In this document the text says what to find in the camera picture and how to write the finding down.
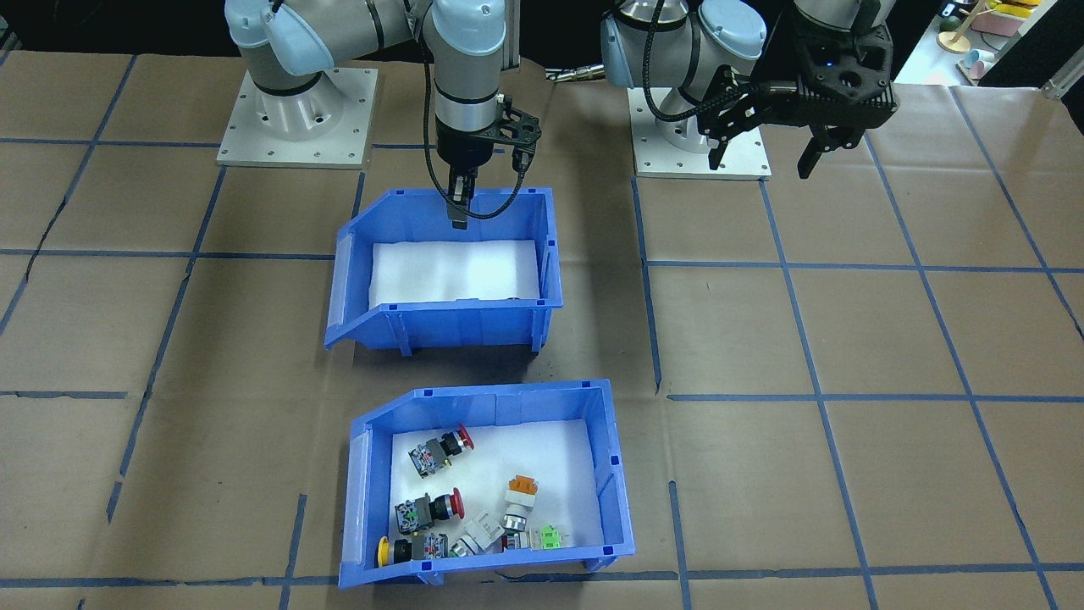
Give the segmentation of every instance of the table surface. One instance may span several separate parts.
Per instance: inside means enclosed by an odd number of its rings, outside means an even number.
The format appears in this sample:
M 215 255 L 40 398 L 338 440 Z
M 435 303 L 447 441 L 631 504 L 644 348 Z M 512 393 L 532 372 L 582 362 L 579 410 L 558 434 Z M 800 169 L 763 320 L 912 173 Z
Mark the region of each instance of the table surface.
M 363 173 L 216 165 L 236 59 L 0 65 L 0 606 L 1084 607 L 1061 105 L 901 86 L 809 180 L 808 132 L 776 127 L 766 182 L 635 179 L 625 92 L 525 66 L 504 87 L 542 120 L 565 308 L 538 355 L 404 360 L 322 347 L 335 231 L 428 185 L 421 66 L 357 65 Z M 612 381 L 634 557 L 335 587 L 352 418 L 585 378 Z

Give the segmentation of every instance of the foam pad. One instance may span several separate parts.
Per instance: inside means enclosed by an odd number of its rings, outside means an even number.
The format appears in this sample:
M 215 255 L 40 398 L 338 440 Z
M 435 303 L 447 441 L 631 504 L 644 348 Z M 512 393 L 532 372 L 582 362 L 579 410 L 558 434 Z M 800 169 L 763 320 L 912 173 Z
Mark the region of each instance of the foam pad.
M 385 302 L 539 297 L 534 242 L 400 242 L 373 244 L 369 308 Z

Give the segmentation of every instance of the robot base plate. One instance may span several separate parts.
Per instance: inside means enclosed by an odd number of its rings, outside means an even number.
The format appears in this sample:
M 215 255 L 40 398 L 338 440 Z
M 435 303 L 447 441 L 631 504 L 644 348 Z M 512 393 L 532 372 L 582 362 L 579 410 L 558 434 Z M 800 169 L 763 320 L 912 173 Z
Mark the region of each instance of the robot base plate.
M 668 90 L 651 88 L 660 102 Z M 636 176 L 645 178 L 700 178 L 708 180 L 760 180 L 772 174 L 760 128 L 734 138 L 726 147 L 719 169 L 708 167 L 708 155 L 684 151 L 662 138 L 655 116 L 647 108 L 644 92 L 629 90 L 629 115 L 632 118 L 632 146 Z
M 337 67 L 325 74 L 345 95 L 343 118 L 332 130 L 312 140 L 288 141 L 274 137 L 260 124 L 256 112 L 260 92 L 246 73 L 222 137 L 218 163 L 244 167 L 361 169 L 369 146 L 377 70 Z

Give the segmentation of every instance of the blue plastic bin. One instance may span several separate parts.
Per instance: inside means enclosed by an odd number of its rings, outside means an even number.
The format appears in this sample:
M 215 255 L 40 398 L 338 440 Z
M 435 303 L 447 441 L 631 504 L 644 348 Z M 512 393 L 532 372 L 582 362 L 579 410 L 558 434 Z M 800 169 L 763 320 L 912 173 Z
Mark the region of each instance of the blue plastic bin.
M 591 445 L 593 464 L 583 467 L 593 469 L 603 544 L 414 560 L 377 568 L 377 544 L 389 527 L 392 436 L 451 430 L 460 424 L 470 429 L 576 419 L 584 420 Z M 344 522 L 338 581 L 341 588 L 410 575 L 439 585 L 448 572 L 533 563 L 583 561 L 588 570 L 597 571 L 620 556 L 633 555 L 636 546 L 609 380 L 415 390 L 353 420 Z
M 509 193 L 508 189 L 479 189 L 472 207 L 488 211 Z M 539 299 L 397 302 L 370 308 L 374 243 L 491 239 L 534 241 Z M 372 350 L 398 348 L 403 356 L 420 348 L 463 346 L 530 346 L 539 352 L 550 335 L 553 311 L 562 304 L 551 189 L 525 187 L 503 213 L 470 219 L 466 230 L 452 228 L 437 191 L 391 190 L 339 229 L 324 347 L 352 339 Z

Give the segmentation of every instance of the blue tape line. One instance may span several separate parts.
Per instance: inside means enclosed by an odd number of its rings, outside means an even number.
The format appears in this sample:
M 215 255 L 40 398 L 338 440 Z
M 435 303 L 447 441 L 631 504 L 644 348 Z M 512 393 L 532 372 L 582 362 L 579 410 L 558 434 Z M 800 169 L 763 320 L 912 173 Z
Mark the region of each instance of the blue tape line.
M 297 567 L 297 551 L 301 546 L 301 525 L 305 523 L 305 506 L 309 504 L 309 496 L 298 494 L 297 514 L 294 517 L 294 533 L 289 538 L 289 560 L 286 563 L 286 577 L 294 577 L 294 568 Z
M 1084 572 L 1084 563 L 1044 563 L 1047 572 Z M 933 566 L 879 566 L 869 571 L 876 576 L 905 576 L 922 574 L 1009 574 L 1027 573 L 1034 570 L 1031 563 L 962 563 Z M 861 575 L 860 568 L 798 568 L 783 570 L 693 570 L 687 572 L 691 581 L 740 581 L 757 579 L 838 579 Z M 595 572 L 588 574 L 572 573 L 531 573 L 521 576 L 505 576 L 508 583 L 564 583 L 591 581 L 676 581 L 678 573 L 671 571 L 649 572 Z M 383 581 L 383 583 L 401 582 L 417 586 L 427 586 L 413 576 L 401 581 Z M 171 587 L 171 586 L 336 586 L 338 576 L 242 576 L 220 581 L 178 581 L 178 580 L 145 580 L 134 577 L 80 577 L 80 579 L 0 579 L 0 588 L 132 588 L 132 587 Z
M 92 140 L 72 140 L 53 138 L 0 138 L 3 144 L 76 144 L 80 146 L 90 145 Z
M 1084 397 L 983 397 L 977 395 L 980 403 L 1084 403 Z
M 761 260 L 648 260 L 649 267 L 724 267 L 751 269 L 780 269 L 780 262 Z M 786 262 L 791 269 L 848 269 L 859 271 L 917 271 L 917 264 L 880 264 L 866 262 Z M 967 264 L 924 264 L 927 271 L 957 271 L 964 273 L 1084 273 L 1079 267 L 980 267 Z
M 949 326 L 941 313 L 941 308 L 938 304 L 937 296 L 933 294 L 933 287 L 930 285 L 930 280 L 927 276 L 926 271 L 921 268 L 922 263 L 920 257 L 918 256 L 918 248 L 915 247 L 915 242 L 911 236 L 911 231 L 907 229 L 907 223 L 903 219 L 900 205 L 896 203 L 895 193 L 892 191 L 892 185 L 888 181 L 888 174 L 885 172 L 885 167 L 881 165 L 880 157 L 877 155 L 877 151 L 874 148 L 873 141 L 869 139 L 868 133 L 866 133 L 865 140 L 866 147 L 869 148 L 869 154 L 874 159 L 874 165 L 877 166 L 877 173 L 880 176 L 881 183 L 885 185 L 885 193 L 888 195 L 889 203 L 892 205 L 892 211 L 895 213 L 896 221 L 900 223 L 900 230 L 903 231 L 904 239 L 907 242 L 907 248 L 911 250 L 911 256 L 915 260 L 915 264 L 919 267 L 918 276 L 922 280 L 922 287 L 926 289 L 926 296 L 930 300 L 930 307 L 933 309 L 933 315 L 938 321 L 938 326 L 941 328 L 941 335 L 944 337 L 945 345 L 949 347 L 949 354 L 952 356 L 953 365 L 956 367 L 956 373 L 959 376 L 959 381 L 964 386 L 964 392 L 967 393 L 968 402 L 971 405 L 971 413 L 975 415 L 975 421 L 982 436 L 982 442 L 986 445 L 986 453 L 990 454 L 990 462 L 993 464 L 994 471 L 997 473 L 997 480 L 1002 484 L 1002 491 L 1005 493 L 1005 499 L 1008 502 L 1009 508 L 1012 509 L 1012 518 L 1016 519 L 1017 528 L 1020 530 L 1020 537 L 1023 538 L 1024 546 L 1028 548 L 1028 555 L 1031 557 L 1032 568 L 1038 576 L 1038 582 L 1043 587 L 1043 593 L 1046 595 L 1046 600 L 1050 606 L 1050 610 L 1058 610 L 1058 602 L 1054 599 L 1054 592 L 1050 590 L 1050 584 L 1047 582 L 1046 574 L 1043 572 L 1043 567 L 1038 560 L 1038 554 L 1035 551 L 1035 545 L 1032 544 L 1031 534 L 1028 533 L 1028 527 L 1024 525 L 1023 519 L 1020 517 L 1020 510 L 1017 508 L 1016 497 L 1012 495 L 1008 478 L 1005 476 L 1005 469 L 1002 467 L 1002 462 L 997 457 L 997 452 L 994 450 L 994 443 L 990 437 L 990 431 L 986 430 L 986 424 L 982 418 L 982 412 L 979 410 L 975 392 L 971 389 L 971 382 L 968 380 L 967 373 L 964 371 L 964 363 L 959 358 L 959 353 L 956 351 L 956 345 L 953 342 L 952 336 L 949 334 Z
M 758 579 L 838 579 L 861 576 L 861 568 L 799 568 L 791 570 L 697 570 L 688 573 L 694 581 L 745 581 Z
M 99 146 L 152 146 L 183 148 L 217 148 L 220 142 L 162 142 L 153 140 L 79 140 L 70 138 L 0 138 L 3 144 L 78 144 Z
M 778 262 L 757 260 L 648 260 L 648 267 L 736 267 L 739 269 L 778 269 Z
M 113 94 L 113 99 L 109 100 L 109 106 L 105 108 L 105 116 L 102 117 L 101 125 L 98 126 L 98 131 L 94 131 L 94 141 L 98 142 L 102 139 L 102 133 L 105 131 L 106 124 L 109 122 L 109 118 L 113 116 L 113 111 L 117 108 L 117 102 L 120 101 L 120 93 L 125 90 L 125 85 L 128 83 L 128 77 L 132 74 L 132 68 L 136 67 L 136 59 L 138 55 L 132 55 L 132 59 L 128 60 L 128 67 L 125 68 L 124 76 L 120 77 L 120 83 L 117 85 L 117 91 Z
M 668 394 L 667 399 L 678 403 L 786 403 L 815 401 L 816 394 Z M 1040 404 L 1080 404 L 1084 397 L 1007 397 L 976 394 L 822 394 L 821 400 L 827 403 L 885 403 L 885 402 L 924 402 L 924 401 L 970 401 L 980 403 L 1040 403 Z
M 334 254 L 286 254 L 257 251 L 201 251 L 197 258 L 230 258 L 245 260 L 334 260 Z
M 302 586 L 336 586 L 338 585 L 338 575 L 335 576 L 296 576 L 291 579 L 291 586 L 302 587 Z
M 670 482 L 670 515 L 674 522 L 674 543 L 678 547 L 678 582 L 681 583 L 682 608 L 693 610 L 693 593 L 688 586 L 688 563 L 685 561 L 685 534 L 682 532 L 678 483 L 674 481 Z
M 127 392 L 57 391 L 57 390 L 0 390 L 0 397 L 17 399 L 78 399 L 82 401 L 124 401 Z
M 192 245 L 189 263 L 184 268 L 184 277 L 181 280 L 177 288 L 177 296 L 173 298 L 173 308 L 169 312 L 166 330 L 162 334 L 162 341 L 158 342 L 158 351 L 155 353 L 154 365 L 151 367 L 151 375 L 146 380 L 146 389 L 143 391 L 143 399 L 140 401 L 139 411 L 136 412 L 136 420 L 132 423 L 131 432 L 128 434 L 128 444 L 125 446 L 125 455 L 120 460 L 121 481 L 128 476 L 128 467 L 131 465 L 132 454 L 136 452 L 136 440 L 139 438 L 139 430 L 143 425 L 143 416 L 146 414 L 147 404 L 154 394 L 154 382 L 158 378 L 158 369 L 162 368 L 162 362 L 166 358 L 166 349 L 169 347 L 169 339 L 173 335 L 173 326 L 177 324 L 177 317 L 181 311 L 181 302 L 184 300 L 184 294 L 188 291 L 189 280 L 192 278 L 192 269 L 195 267 L 199 248 L 203 246 L 204 236 L 207 234 L 207 225 L 210 223 L 210 217 L 215 213 L 215 205 L 218 203 L 218 195 L 222 190 L 222 182 L 225 180 L 225 166 L 222 166 L 218 171 L 218 179 L 215 181 L 215 189 L 211 191 L 210 200 L 207 203 L 207 210 L 204 212 L 203 222 L 199 224 L 199 231 L 196 233 L 195 242 Z M 113 520 L 114 510 L 116 510 L 116 503 L 112 502 L 106 509 L 106 517 L 109 521 Z
M 0 579 L 0 588 L 175 587 L 181 581 L 144 579 Z
M 353 208 L 350 211 L 350 218 L 353 218 L 361 211 L 361 193 L 365 190 L 365 172 L 358 172 L 358 189 L 353 191 Z
M 651 366 L 655 368 L 655 392 L 662 388 L 662 361 L 659 358 L 659 335 L 655 326 L 655 302 L 651 299 L 651 275 L 647 268 L 647 242 L 644 238 L 644 213 L 640 207 L 640 184 L 632 180 L 632 206 L 636 213 L 636 237 L 640 239 L 640 271 L 644 282 L 644 304 L 647 309 L 647 335 L 651 342 Z
M 104 256 L 117 258 L 188 258 L 191 251 L 178 251 L 165 249 L 139 250 L 139 249 L 42 249 L 39 256 Z
M 885 566 L 870 568 L 876 576 L 908 576 L 918 574 L 1005 574 L 1032 572 L 1031 563 L 963 563 L 957 566 Z
M 166 148 L 217 148 L 221 142 L 154 142 L 145 140 L 102 140 L 100 146 L 153 146 Z
M 11 295 L 11 300 L 8 301 L 8 309 L 4 310 L 3 317 L 0 319 L 0 336 L 8 328 L 8 323 L 11 322 L 11 317 L 15 315 L 15 307 L 18 304 L 21 298 L 23 298 L 23 293 L 26 291 L 26 273 L 23 274 L 23 278 L 18 281 L 18 287 L 15 288 L 15 294 Z
M 26 256 L 35 250 L 25 248 L 0 249 L 0 254 Z M 145 249 L 41 249 L 39 256 L 102 256 L 115 258 L 189 258 L 192 251 Z M 244 258 L 253 260 L 334 260 L 334 254 L 288 251 L 199 251 L 196 258 Z
M 668 394 L 679 403 L 783 403 L 789 401 L 816 401 L 816 394 Z
M 1043 563 L 1047 572 L 1084 572 L 1084 563 Z
M 521 576 L 506 576 L 496 573 L 506 583 L 592 583 L 592 582 L 622 582 L 622 581 L 676 581 L 676 572 L 592 572 L 588 574 L 576 574 L 567 572 L 537 572 L 524 574 Z
M 301 527 L 305 523 L 305 506 L 308 503 L 309 496 L 298 494 L 297 515 L 294 517 L 294 533 L 289 538 L 289 559 L 286 562 L 285 583 L 282 586 L 282 593 L 279 595 L 279 610 L 287 610 L 289 608 L 291 581 L 294 579 L 294 569 L 297 567 L 297 551 L 301 546 Z
M 839 492 L 843 499 L 843 509 L 847 512 L 847 521 L 851 528 L 851 536 L 854 538 L 854 550 L 859 557 L 859 567 L 862 569 L 862 581 L 866 586 L 869 610 L 878 610 L 877 592 L 874 589 L 873 575 L 869 573 L 869 561 L 866 558 L 865 545 L 862 544 L 862 533 L 859 530 L 857 517 L 854 515 L 854 505 L 851 503 L 851 493 L 847 489 L 847 478 L 843 476 L 843 463 L 839 457 L 839 449 L 836 446 L 836 436 L 831 431 L 828 407 L 825 405 L 822 397 L 821 380 L 816 374 L 816 365 L 813 363 L 813 351 L 810 349 L 809 336 L 805 334 L 805 323 L 802 321 L 802 311 L 798 304 L 798 291 L 795 289 L 795 282 L 787 263 L 787 255 L 783 249 L 783 237 L 775 220 L 775 212 L 772 210 L 772 197 L 769 196 L 767 186 L 763 180 L 760 181 L 760 194 L 761 198 L 764 199 L 764 210 L 767 212 L 767 223 L 772 229 L 772 238 L 775 239 L 775 249 L 779 254 L 779 262 L 783 263 L 783 278 L 787 284 L 787 293 L 790 296 L 790 308 L 793 310 L 795 324 L 798 326 L 798 339 L 801 341 L 802 353 L 805 355 L 805 366 L 809 369 L 810 381 L 813 384 L 813 393 L 816 394 L 817 411 L 821 413 L 821 425 L 824 427 L 824 436 L 828 442 L 828 453 L 831 455 L 831 465 L 836 470 L 836 480 L 839 483 Z
M 124 90 L 125 83 L 128 81 L 128 75 L 131 74 L 132 66 L 136 65 L 136 56 L 133 55 L 128 62 L 128 67 L 125 69 L 124 76 L 120 78 L 120 83 L 117 86 L 116 92 L 113 94 L 113 99 L 109 101 L 109 106 L 105 109 L 105 116 L 102 117 L 102 121 L 98 126 L 98 130 L 94 132 L 94 140 L 98 140 L 102 131 L 105 129 L 105 125 L 109 121 L 109 116 L 113 114 L 113 108 L 117 105 L 117 100 L 120 98 L 120 91 Z M 53 225 L 56 224 L 56 219 L 60 218 L 61 212 L 67 207 L 68 200 L 70 200 L 73 193 L 75 193 L 75 187 L 79 183 L 79 178 L 82 177 L 82 172 L 87 169 L 87 164 L 90 163 L 90 155 L 94 152 L 94 142 L 89 142 L 87 146 L 87 152 L 83 153 L 82 159 L 79 161 L 79 167 L 76 169 L 75 176 L 72 178 L 72 182 L 68 184 L 67 191 L 61 198 L 61 204 L 56 207 L 56 211 L 53 217 L 49 219 L 49 223 L 46 225 L 44 232 L 41 233 L 41 239 L 38 241 L 38 246 L 35 248 L 34 252 L 30 255 L 30 260 L 26 263 L 26 272 L 23 273 L 23 281 L 20 283 L 18 288 L 15 290 L 15 295 L 12 297 L 11 301 L 8 303 L 8 309 L 4 311 L 3 319 L 0 319 L 0 335 L 3 334 L 4 328 L 7 328 L 8 323 L 11 321 L 12 315 L 14 315 L 15 308 L 18 304 L 18 300 L 23 297 L 23 293 L 26 290 L 26 284 L 30 281 L 30 270 L 34 269 L 34 261 L 37 260 L 38 254 L 46 244 L 46 238 L 49 236 L 50 231 L 53 230 Z
M 117 510 L 117 503 L 120 502 L 120 489 L 124 488 L 120 481 L 113 482 L 113 492 L 109 493 L 109 502 L 105 505 L 105 522 L 113 523 L 113 514 Z
M 1043 256 L 1043 251 L 1038 248 L 1038 242 L 1035 241 L 1034 235 L 1031 234 L 1031 230 L 1028 228 L 1028 223 L 1023 220 L 1023 215 L 1020 213 L 1020 208 L 1017 207 L 1016 200 L 1012 198 L 1012 194 L 1009 193 L 1009 187 L 1002 178 L 1002 172 L 997 170 L 997 164 L 994 163 L 994 158 L 990 156 L 990 151 L 986 150 L 986 144 L 982 141 L 982 137 L 979 135 L 979 130 L 975 128 L 975 124 L 971 122 L 971 117 L 967 114 L 967 109 L 964 108 L 964 104 L 959 101 L 959 95 L 952 87 L 949 88 L 949 93 L 952 95 L 954 102 L 956 102 L 956 108 L 959 109 L 960 116 L 964 117 L 964 122 L 967 124 L 967 128 L 971 131 L 971 137 L 975 138 L 975 142 L 979 144 L 979 150 L 982 151 L 982 156 L 986 158 L 986 165 L 990 166 L 990 170 L 993 171 L 994 178 L 997 179 L 997 185 L 1002 187 L 1002 193 L 1005 194 L 1005 200 L 1008 202 L 1009 208 L 1012 209 L 1012 215 L 1016 216 L 1017 222 L 1020 223 L 1020 229 L 1023 230 L 1023 234 L 1028 237 L 1028 244 L 1031 245 L 1031 249 L 1035 252 L 1035 258 L 1038 263 L 1043 267 L 1046 272 L 1046 278 L 1049 280 L 1050 285 L 1054 286 L 1055 294 L 1058 295 L 1058 300 L 1061 301 L 1061 307 L 1066 309 L 1066 313 L 1073 321 L 1073 325 L 1076 327 L 1076 334 L 1084 339 L 1084 330 L 1081 329 L 1081 322 L 1076 320 L 1073 314 L 1073 309 L 1069 304 L 1069 300 L 1066 298 L 1063 291 L 1061 291 L 1061 286 L 1058 285 L 1058 280 L 1050 272 L 1049 264 L 1046 263 L 1046 257 Z M 1053 606 L 1057 606 L 1054 602 L 1053 596 L 1047 596 L 1048 600 Z

